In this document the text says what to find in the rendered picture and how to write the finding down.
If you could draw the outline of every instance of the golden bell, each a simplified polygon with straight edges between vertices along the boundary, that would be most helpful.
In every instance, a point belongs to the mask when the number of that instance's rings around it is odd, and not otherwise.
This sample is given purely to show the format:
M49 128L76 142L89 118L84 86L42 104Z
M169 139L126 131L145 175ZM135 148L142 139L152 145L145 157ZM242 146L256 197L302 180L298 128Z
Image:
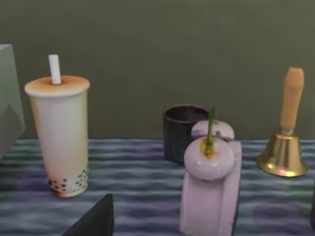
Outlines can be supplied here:
M283 134L279 129L273 132L265 151L257 157L256 163L265 172L283 177L301 176L308 169L301 158L297 134Z

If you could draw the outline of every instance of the white straw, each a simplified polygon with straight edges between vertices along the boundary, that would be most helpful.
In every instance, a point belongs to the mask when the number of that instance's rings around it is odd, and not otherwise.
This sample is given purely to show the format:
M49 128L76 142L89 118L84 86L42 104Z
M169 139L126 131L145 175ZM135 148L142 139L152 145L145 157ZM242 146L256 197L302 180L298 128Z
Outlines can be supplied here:
M53 85L61 84L60 67L58 55L49 55L50 73Z

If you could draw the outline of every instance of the olive green wall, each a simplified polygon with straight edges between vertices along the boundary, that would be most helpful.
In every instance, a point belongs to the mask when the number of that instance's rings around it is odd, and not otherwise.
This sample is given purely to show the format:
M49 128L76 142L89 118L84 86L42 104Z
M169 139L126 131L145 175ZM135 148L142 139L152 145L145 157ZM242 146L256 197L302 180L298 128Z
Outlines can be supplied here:
M27 130L36 137L23 86L62 74L91 81L90 138L160 137L176 103L216 105L238 138L278 126L287 69L305 89L297 129L315 138L314 0L2 0L0 43L13 44Z

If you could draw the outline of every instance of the bell handle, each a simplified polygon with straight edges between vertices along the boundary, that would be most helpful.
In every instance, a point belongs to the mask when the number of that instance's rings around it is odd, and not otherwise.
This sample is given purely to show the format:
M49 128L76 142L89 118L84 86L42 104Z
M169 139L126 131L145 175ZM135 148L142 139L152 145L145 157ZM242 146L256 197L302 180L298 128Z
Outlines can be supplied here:
M303 87L303 69L291 67L286 74L283 85L283 103L280 119L280 127L282 129L294 129Z

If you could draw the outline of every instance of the striped surface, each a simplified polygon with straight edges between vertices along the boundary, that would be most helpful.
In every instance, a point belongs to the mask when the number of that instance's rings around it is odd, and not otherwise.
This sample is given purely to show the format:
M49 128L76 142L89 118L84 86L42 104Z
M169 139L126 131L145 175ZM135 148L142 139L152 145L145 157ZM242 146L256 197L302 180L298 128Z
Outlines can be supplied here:
M285 179L260 171L266 141L242 141L235 236L311 236L315 141L301 141L310 170ZM161 140L90 140L88 190L58 199L48 190L37 140L18 140L0 161L0 235L60 236L106 193L114 194L114 236L179 236L183 167L165 161Z

